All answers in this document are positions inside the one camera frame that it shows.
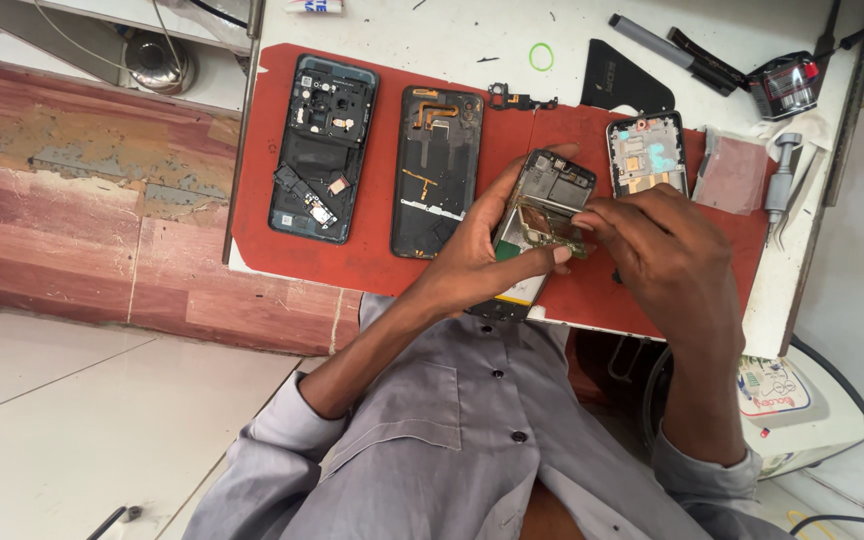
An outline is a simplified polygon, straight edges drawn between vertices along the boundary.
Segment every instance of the shirt pocket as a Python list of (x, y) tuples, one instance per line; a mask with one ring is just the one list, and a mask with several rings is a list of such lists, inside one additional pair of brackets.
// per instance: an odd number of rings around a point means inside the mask
[(462, 450), (455, 368), (413, 360), (386, 375), (359, 406), (325, 478), (366, 448), (402, 437)]

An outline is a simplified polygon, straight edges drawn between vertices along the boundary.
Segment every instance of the red repair mat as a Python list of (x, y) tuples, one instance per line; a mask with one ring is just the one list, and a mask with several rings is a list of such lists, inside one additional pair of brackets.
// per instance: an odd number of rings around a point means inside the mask
[[(302, 53), (348, 62), (379, 74), (352, 223), (348, 240), (341, 246), (273, 232), (267, 223), (272, 172), (279, 160), (296, 60)], [(488, 99), (485, 91), (287, 43), (263, 49), (259, 65), (267, 71), (259, 73), (255, 83), (232, 221), (232, 236), (243, 261), (253, 270), (308, 282), (386, 295), (402, 293), (428, 264), (425, 260), (397, 257), (389, 251), (402, 91), (407, 86), (419, 85), (479, 92)], [(486, 108), (476, 193), (481, 194), (513, 158), (529, 149), (578, 141), (582, 153), (575, 162), (598, 175), (600, 195), (612, 196), (605, 133), (609, 122), (622, 117), (584, 105), (560, 105), (535, 114)], [(689, 181), (694, 183), (705, 149), (703, 134), (688, 130), (685, 149)], [(702, 211), (726, 231), (732, 242), (733, 268), (744, 309), (762, 252), (765, 214), (739, 216), (706, 207)], [(568, 265), (572, 273), (551, 276), (539, 298), (538, 303), (546, 308), (546, 317), (659, 336), (629, 291), (612, 281), (616, 265), (604, 249), (596, 250), (586, 260), (573, 259)]]

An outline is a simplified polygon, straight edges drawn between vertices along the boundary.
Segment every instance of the screwdriver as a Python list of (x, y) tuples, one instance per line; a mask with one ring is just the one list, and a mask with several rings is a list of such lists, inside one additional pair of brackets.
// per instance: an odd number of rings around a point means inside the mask
[(781, 146), (781, 155), (778, 157), (778, 170), (769, 179), (769, 193), (765, 196), (765, 212), (769, 215), (769, 230), (765, 233), (766, 247), (772, 232), (788, 208), (792, 177), (795, 176), (789, 164), (792, 161), (792, 151), (802, 144), (802, 134), (783, 133), (775, 140), (775, 144)]

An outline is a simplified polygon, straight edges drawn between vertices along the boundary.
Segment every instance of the fingernail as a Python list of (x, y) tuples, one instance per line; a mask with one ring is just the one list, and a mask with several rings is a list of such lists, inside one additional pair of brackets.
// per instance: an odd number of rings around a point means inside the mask
[(555, 258), (555, 264), (562, 264), (572, 257), (572, 250), (565, 246), (558, 246), (552, 251), (552, 257)]

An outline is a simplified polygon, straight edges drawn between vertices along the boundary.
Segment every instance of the stainless steel bowl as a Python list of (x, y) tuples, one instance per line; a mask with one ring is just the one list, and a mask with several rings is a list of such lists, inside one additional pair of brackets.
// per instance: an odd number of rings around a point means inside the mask
[(176, 96), (188, 90), (195, 79), (195, 61), (174, 37), (172, 45), (175, 54), (164, 34), (137, 32), (126, 45), (126, 68), (131, 70), (132, 79), (143, 88), (166, 96)]

